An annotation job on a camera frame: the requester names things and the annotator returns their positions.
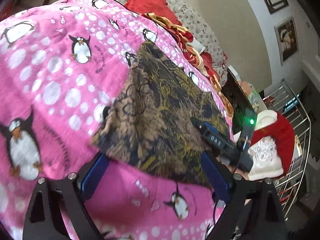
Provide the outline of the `framed wall picture lower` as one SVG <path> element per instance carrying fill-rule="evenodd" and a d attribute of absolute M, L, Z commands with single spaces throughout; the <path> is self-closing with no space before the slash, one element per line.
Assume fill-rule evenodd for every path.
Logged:
<path fill-rule="evenodd" d="M 281 65 L 298 52 L 295 20 L 289 17 L 274 27 L 279 47 Z"/>

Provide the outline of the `pink penguin blanket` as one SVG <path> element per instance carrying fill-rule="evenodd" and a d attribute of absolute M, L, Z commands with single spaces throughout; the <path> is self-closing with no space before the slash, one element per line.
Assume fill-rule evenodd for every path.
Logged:
<path fill-rule="evenodd" d="M 77 172 L 97 149 L 92 134 L 123 88 L 140 45 L 152 40 L 188 85 L 223 103 L 174 38 L 115 0 L 60 0 L 1 22 L 1 222 L 13 239 L 41 177 Z M 203 239 L 220 216 L 210 190 L 148 176 L 113 161 L 87 202 L 106 238 Z"/>

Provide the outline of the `dark wooden headboard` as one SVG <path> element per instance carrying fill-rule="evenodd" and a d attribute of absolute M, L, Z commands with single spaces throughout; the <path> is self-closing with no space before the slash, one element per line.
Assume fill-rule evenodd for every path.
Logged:
<path fill-rule="evenodd" d="M 227 82 L 222 87 L 222 93 L 233 107 L 233 134 L 241 132 L 243 124 L 255 125 L 257 113 L 255 113 L 252 104 L 247 98 L 247 95 L 244 93 L 234 74 L 230 70 L 227 70 Z"/>

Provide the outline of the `batik floral patterned garment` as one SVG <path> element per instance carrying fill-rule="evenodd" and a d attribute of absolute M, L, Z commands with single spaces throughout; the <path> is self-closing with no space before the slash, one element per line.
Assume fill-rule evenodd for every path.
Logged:
<path fill-rule="evenodd" d="M 201 166 L 209 146 L 191 123 L 193 117 L 229 136 L 212 94 L 147 41 L 92 142 L 108 157 L 150 175 L 210 187 Z"/>

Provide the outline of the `red heart pillow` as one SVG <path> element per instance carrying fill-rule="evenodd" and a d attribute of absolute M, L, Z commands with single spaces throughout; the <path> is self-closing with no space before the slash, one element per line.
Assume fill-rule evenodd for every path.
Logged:
<path fill-rule="evenodd" d="M 173 24 L 182 25 L 176 15 L 169 9 L 166 0 L 128 0 L 125 7 L 139 14 L 154 13 L 165 17 Z"/>

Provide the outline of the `floral white pillow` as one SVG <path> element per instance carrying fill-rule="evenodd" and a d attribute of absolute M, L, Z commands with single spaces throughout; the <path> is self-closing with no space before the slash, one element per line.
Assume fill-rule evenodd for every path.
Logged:
<path fill-rule="evenodd" d="M 227 82 L 227 55 L 221 49 L 219 41 L 209 24 L 184 0 L 165 1 L 183 26 L 193 34 L 200 44 L 205 46 L 204 51 L 208 52 L 212 57 L 212 67 L 219 76 L 219 83 L 224 86 Z"/>

